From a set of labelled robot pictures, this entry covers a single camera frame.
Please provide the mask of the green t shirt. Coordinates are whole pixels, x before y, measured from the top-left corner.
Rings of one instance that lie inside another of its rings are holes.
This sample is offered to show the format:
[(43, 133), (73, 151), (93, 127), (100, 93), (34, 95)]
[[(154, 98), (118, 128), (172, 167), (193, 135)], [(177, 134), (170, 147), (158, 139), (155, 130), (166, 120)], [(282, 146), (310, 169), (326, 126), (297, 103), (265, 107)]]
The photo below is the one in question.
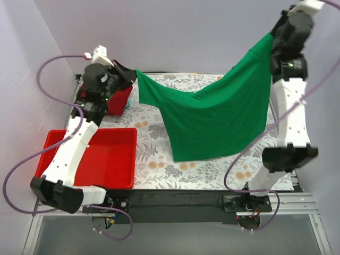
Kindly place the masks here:
[(238, 154), (265, 130), (273, 41), (265, 35), (220, 80), (196, 92), (137, 72), (139, 102), (159, 109), (176, 162)]

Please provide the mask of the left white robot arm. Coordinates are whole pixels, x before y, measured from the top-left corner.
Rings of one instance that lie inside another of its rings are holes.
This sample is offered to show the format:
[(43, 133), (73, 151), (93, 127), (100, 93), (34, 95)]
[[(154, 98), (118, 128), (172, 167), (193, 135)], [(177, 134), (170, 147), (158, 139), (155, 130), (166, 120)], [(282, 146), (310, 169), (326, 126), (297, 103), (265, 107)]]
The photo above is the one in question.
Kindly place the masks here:
[(83, 84), (76, 96), (76, 107), (57, 152), (40, 177), (33, 177), (30, 187), (47, 206), (73, 214), (82, 206), (94, 204), (106, 213), (112, 209), (113, 199), (100, 186), (75, 186), (75, 176), (88, 144), (107, 113), (108, 102), (118, 91), (130, 89), (137, 79), (117, 61), (92, 63), (82, 76)]

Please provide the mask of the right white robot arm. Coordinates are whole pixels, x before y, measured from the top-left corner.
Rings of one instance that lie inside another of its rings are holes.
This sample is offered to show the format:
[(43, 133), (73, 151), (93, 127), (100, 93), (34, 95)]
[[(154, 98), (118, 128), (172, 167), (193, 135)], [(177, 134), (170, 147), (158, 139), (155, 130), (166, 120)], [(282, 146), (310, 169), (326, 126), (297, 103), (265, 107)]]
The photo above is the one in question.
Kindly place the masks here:
[(235, 197), (223, 197), (227, 213), (270, 212), (268, 193), (285, 174), (301, 168), (318, 156), (311, 145), (305, 121), (303, 96), (307, 87), (308, 65), (302, 54), (313, 28), (305, 11), (284, 11), (274, 26), (270, 53), (272, 87), (278, 101), (279, 135), (275, 147), (262, 152), (262, 167)]

